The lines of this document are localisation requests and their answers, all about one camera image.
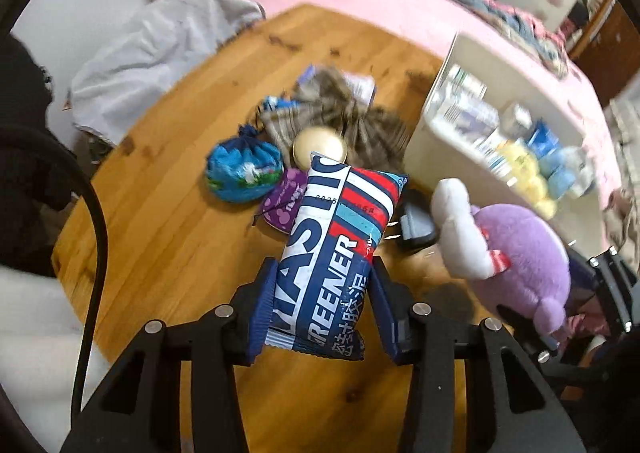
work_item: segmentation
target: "pink bed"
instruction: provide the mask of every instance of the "pink bed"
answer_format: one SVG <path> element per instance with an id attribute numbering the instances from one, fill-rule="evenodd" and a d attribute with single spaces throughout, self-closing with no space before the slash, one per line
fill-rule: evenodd
<path id="1" fill-rule="evenodd" d="M 301 3 L 315 4 L 366 20 L 445 57 L 457 32 L 490 46 L 533 83 L 555 98 L 585 134 L 584 146 L 598 174 L 600 203 L 621 185 L 613 144 L 602 107 L 589 79 L 570 63 L 570 75 L 559 81 L 540 63 L 503 39 L 483 20 L 451 0 L 254 0 L 275 16 Z"/>

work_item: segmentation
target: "purple package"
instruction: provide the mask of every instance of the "purple package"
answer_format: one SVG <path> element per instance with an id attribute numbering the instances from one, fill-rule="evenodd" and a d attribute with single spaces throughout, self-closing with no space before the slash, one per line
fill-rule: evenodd
<path id="1" fill-rule="evenodd" d="M 289 168 L 282 181 L 265 197 L 259 211 L 264 220 L 289 235 L 306 190 L 306 173 Z"/>

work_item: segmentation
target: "silver screw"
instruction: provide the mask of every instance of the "silver screw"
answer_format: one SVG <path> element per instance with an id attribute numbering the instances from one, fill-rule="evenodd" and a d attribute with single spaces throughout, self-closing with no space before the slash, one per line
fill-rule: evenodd
<path id="1" fill-rule="evenodd" d="M 158 334 L 162 330 L 162 322 L 157 319 L 151 320 L 145 325 L 145 332 L 147 334 Z"/>
<path id="2" fill-rule="evenodd" d="M 418 316 L 428 316 L 431 314 L 431 306 L 422 302 L 414 303 L 413 311 Z"/>
<path id="3" fill-rule="evenodd" d="M 502 328 L 502 322 L 497 318 L 487 318 L 484 320 L 484 326 L 489 330 L 496 332 Z"/>
<path id="4" fill-rule="evenodd" d="M 234 308 L 231 305 L 218 305 L 214 313 L 219 318 L 228 318 L 234 313 Z"/>
<path id="5" fill-rule="evenodd" d="M 540 364 L 546 363 L 550 357 L 551 357 L 551 353 L 548 350 L 544 350 L 540 354 L 538 354 L 538 362 Z"/>

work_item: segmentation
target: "black cable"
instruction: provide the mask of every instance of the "black cable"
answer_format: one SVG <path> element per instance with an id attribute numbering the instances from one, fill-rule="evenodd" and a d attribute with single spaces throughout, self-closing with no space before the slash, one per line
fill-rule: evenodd
<path id="1" fill-rule="evenodd" d="M 71 426 L 80 414 L 82 407 L 82 393 L 86 372 L 89 366 L 89 355 L 94 342 L 95 324 L 98 319 L 98 309 L 104 288 L 104 279 L 107 275 L 108 234 L 107 224 L 100 207 L 98 195 L 95 193 L 91 181 L 82 172 L 76 159 L 66 150 L 62 144 L 44 134 L 17 125 L 0 125 L 0 148 L 17 148 L 35 154 L 42 160 L 59 166 L 66 172 L 73 182 L 76 193 L 84 198 L 89 210 L 91 221 L 94 225 L 97 265 L 95 268 L 94 288 L 91 292 L 89 307 L 84 321 L 82 342 L 78 356 L 76 378 L 71 394 Z"/>

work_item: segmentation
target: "white box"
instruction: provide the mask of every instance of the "white box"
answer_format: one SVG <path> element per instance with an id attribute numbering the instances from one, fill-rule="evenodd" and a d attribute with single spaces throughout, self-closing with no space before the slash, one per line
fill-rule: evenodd
<path id="1" fill-rule="evenodd" d="M 457 177 L 465 183 L 471 202 L 479 207 L 491 204 L 529 203 L 490 172 L 476 156 L 453 146 L 430 127 L 435 108 L 434 91 L 453 64 L 460 65 L 487 86 L 484 101 L 502 112 L 513 102 L 526 106 L 536 120 L 543 118 L 558 136 L 562 146 L 582 146 L 584 135 L 554 103 L 527 77 L 485 46 L 458 34 L 427 96 L 422 115 L 404 154 L 404 170 L 412 180 L 433 190 L 439 180 Z M 596 256 L 606 249 L 597 188 L 579 198 L 567 196 L 558 202 L 558 213 L 549 221 L 565 243 L 575 240 L 574 248 L 584 256 Z"/>

